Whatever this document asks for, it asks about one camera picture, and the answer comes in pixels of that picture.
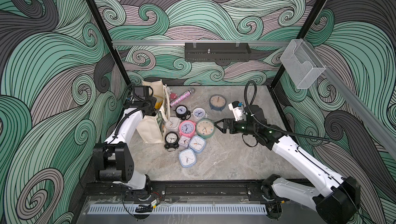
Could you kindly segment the green round alarm clock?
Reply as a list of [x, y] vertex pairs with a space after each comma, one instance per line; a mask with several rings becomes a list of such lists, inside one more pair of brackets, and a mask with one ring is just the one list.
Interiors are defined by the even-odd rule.
[[204, 118], [197, 122], [196, 133], [204, 139], [211, 138], [214, 135], [215, 130], [214, 122], [210, 119]]

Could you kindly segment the blue round alarm clock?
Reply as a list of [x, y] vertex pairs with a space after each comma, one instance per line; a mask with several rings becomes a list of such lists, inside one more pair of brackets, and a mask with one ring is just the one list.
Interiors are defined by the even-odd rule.
[[209, 98], [209, 106], [214, 111], [222, 111], [226, 107], [226, 98], [222, 95], [212, 95]]

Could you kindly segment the cream floral canvas bag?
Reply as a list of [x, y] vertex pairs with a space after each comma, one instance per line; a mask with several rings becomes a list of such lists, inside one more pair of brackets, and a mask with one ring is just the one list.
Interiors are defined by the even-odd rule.
[[156, 82], [143, 81], [143, 86], [150, 86], [153, 97], [156, 98], [153, 116], [147, 116], [137, 126], [137, 131], [146, 144], [158, 144], [164, 142], [166, 134], [165, 124], [170, 118], [170, 97], [166, 84], [162, 80]]

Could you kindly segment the black twin-bell alarm clock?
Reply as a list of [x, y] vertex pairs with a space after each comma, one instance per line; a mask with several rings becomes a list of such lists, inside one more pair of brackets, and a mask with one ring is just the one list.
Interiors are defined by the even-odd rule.
[[175, 132], [169, 132], [165, 136], [165, 149], [177, 149], [179, 147], [179, 136]]

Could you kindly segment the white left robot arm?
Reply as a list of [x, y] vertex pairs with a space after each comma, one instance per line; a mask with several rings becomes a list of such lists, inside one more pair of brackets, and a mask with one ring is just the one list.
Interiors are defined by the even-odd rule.
[[128, 190], [151, 194], [149, 176], [135, 170], [132, 154], [128, 147], [138, 125], [145, 116], [156, 114], [156, 98], [150, 86], [128, 85], [123, 93], [124, 110], [114, 131], [101, 144], [94, 146], [92, 162], [95, 179], [98, 182], [112, 183]]

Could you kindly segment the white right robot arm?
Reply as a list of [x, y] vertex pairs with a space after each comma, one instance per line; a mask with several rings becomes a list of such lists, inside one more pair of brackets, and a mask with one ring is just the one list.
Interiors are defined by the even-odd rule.
[[344, 177], [325, 166], [292, 135], [276, 125], [268, 125], [262, 109], [257, 105], [244, 107], [241, 102], [229, 104], [234, 118], [219, 122], [222, 133], [252, 135], [256, 141], [283, 157], [312, 184], [306, 186], [273, 174], [262, 183], [264, 198], [285, 198], [316, 211], [328, 224], [346, 224], [361, 205], [361, 186], [353, 177]]

